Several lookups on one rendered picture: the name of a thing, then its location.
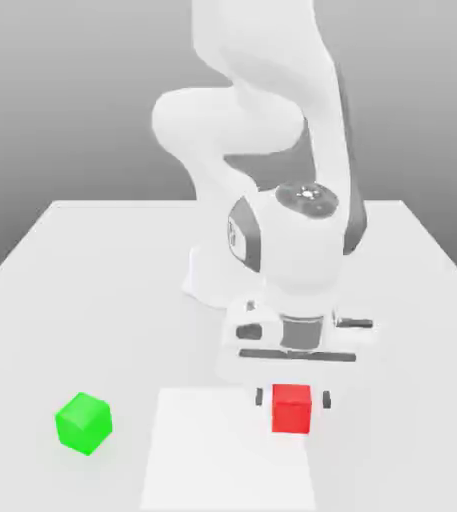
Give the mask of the small red cube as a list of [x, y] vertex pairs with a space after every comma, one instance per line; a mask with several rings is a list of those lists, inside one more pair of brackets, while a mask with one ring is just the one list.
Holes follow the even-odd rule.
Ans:
[[274, 384], [272, 387], [272, 431], [308, 434], [312, 397], [308, 385]]

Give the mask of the small green cube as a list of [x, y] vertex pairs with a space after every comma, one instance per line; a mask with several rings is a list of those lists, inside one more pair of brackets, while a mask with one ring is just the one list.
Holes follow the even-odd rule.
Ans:
[[109, 404], [84, 392], [77, 393], [55, 414], [55, 425], [60, 443], [86, 456], [113, 431]]

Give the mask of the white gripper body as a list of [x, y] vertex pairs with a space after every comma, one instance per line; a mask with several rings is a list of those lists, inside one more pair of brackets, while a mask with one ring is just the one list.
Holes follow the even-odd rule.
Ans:
[[240, 357], [236, 350], [225, 349], [218, 352], [215, 370], [224, 381], [246, 387], [350, 387], [372, 373], [372, 351], [357, 352], [355, 362], [341, 362]]

